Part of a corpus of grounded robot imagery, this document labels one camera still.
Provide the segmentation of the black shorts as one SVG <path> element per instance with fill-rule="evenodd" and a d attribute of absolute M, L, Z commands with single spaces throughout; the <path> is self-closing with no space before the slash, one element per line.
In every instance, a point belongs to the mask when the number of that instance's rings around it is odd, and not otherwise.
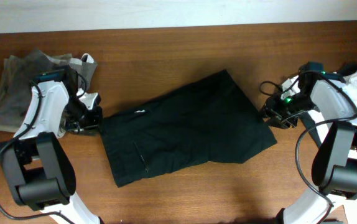
<path fill-rule="evenodd" d="M 276 143 L 226 70 L 106 117 L 101 139 L 118 187 L 206 162 L 242 164 Z"/>

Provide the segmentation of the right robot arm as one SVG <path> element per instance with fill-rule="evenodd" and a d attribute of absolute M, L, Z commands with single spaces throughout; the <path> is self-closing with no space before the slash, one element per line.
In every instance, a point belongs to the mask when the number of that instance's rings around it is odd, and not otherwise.
<path fill-rule="evenodd" d="M 357 199 L 357 64 L 335 72 L 318 62 L 302 65 L 268 94 L 261 113 L 280 129 L 302 120 L 318 146 L 306 191 L 276 223 L 325 223 L 336 207 Z"/>

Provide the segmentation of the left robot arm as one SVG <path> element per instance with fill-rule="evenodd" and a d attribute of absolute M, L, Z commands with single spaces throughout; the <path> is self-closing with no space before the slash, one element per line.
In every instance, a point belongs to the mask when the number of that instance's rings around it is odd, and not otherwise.
<path fill-rule="evenodd" d="M 10 193 L 20 206 L 35 213 L 17 217 L 0 204 L 11 220 L 50 216 L 57 223 L 102 223 L 77 194 L 74 168 L 59 143 L 65 133 L 92 135 L 103 113 L 98 93 L 68 65 L 36 75 L 24 121 L 9 141 L 0 142 L 0 165 Z"/>

